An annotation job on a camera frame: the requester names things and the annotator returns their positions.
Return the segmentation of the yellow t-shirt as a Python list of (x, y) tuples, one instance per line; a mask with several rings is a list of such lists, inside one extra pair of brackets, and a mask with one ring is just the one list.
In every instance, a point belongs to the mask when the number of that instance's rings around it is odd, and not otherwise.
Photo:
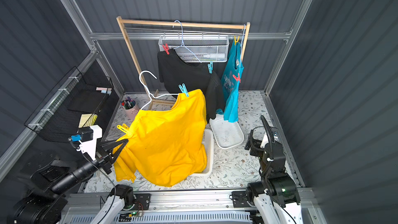
[(140, 110), (114, 163), (116, 180), (136, 180), (139, 172), (152, 184), (171, 187), (207, 165), (202, 144), (207, 125), (205, 96), (200, 89), (180, 93), (168, 111)]

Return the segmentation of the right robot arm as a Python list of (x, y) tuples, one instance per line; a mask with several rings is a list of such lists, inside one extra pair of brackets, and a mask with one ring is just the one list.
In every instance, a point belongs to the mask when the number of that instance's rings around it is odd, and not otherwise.
[(302, 224), (301, 199), (294, 180), (287, 173), (283, 145), (275, 140), (265, 117), (262, 115), (260, 119), (265, 130), (263, 139), (255, 139), (252, 129), (245, 146), (260, 163), (260, 180), (249, 183), (246, 188), (249, 205), (258, 211), (250, 219), (254, 224)]

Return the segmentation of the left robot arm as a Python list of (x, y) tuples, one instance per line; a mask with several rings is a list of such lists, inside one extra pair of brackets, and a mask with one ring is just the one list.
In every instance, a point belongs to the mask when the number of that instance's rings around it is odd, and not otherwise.
[(98, 145), (100, 157), (90, 157), (83, 152), (87, 160), (81, 167), (72, 170), (53, 153), (41, 154), (21, 171), (21, 177), (36, 187), (26, 198), (19, 201), (7, 217), (9, 224), (55, 224), (61, 219), (61, 211), (68, 201), (64, 194), (89, 179), (95, 172), (104, 175), (110, 173), (121, 151), (128, 143), (127, 139), (107, 141)]

